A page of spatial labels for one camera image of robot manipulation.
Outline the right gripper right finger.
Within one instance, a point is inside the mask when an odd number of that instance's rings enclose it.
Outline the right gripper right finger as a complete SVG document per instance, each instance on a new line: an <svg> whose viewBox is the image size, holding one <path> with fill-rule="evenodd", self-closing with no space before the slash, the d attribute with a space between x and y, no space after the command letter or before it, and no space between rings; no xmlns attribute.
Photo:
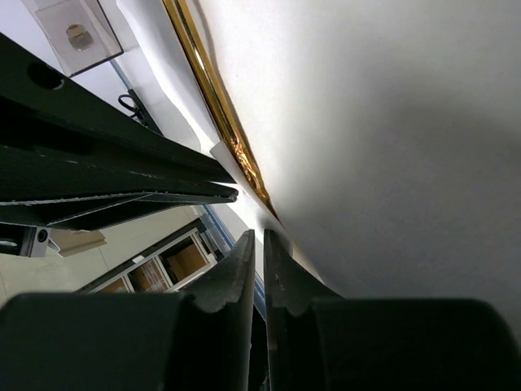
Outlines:
<svg viewBox="0 0 521 391"><path fill-rule="evenodd" d="M469 299L345 299L264 233L274 390L517 390L506 321Z"/></svg>

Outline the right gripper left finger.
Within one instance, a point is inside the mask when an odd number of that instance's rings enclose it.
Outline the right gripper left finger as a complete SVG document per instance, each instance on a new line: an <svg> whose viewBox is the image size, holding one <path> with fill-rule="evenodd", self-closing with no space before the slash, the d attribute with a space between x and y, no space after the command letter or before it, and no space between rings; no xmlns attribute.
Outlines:
<svg viewBox="0 0 521 391"><path fill-rule="evenodd" d="M1 310L4 390L245 390L255 235L173 293L27 293Z"/></svg>

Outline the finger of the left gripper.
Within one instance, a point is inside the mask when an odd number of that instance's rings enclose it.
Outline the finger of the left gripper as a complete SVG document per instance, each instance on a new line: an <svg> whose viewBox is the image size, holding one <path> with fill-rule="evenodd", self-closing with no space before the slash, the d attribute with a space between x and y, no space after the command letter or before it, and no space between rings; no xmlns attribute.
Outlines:
<svg viewBox="0 0 521 391"><path fill-rule="evenodd" d="M168 192L134 192L73 197L57 200L23 200L1 203L1 222L20 226L57 226L88 214L130 203L178 206L226 203L226 195L181 195Z"/></svg>
<svg viewBox="0 0 521 391"><path fill-rule="evenodd" d="M2 201L154 193L184 202L237 198L216 160L139 125L2 37Z"/></svg>

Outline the gold spoon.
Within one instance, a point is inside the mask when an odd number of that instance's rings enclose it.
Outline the gold spoon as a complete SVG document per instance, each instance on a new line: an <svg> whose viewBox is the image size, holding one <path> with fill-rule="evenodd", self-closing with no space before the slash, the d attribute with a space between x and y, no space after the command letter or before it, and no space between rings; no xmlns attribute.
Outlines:
<svg viewBox="0 0 521 391"><path fill-rule="evenodd" d="M211 118L216 124L220 138L241 169L249 187L262 204L271 213L274 213L275 209L243 127L234 113L233 105L204 47L187 2L164 1L163 5L195 75L196 83Z"/></svg>

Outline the white paper napkin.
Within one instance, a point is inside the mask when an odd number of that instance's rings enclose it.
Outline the white paper napkin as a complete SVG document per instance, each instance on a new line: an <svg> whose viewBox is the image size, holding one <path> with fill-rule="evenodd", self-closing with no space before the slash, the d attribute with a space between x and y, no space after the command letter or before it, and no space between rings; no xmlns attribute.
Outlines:
<svg viewBox="0 0 521 391"><path fill-rule="evenodd" d="M517 1L187 1L275 217L347 298L520 329Z"/></svg>

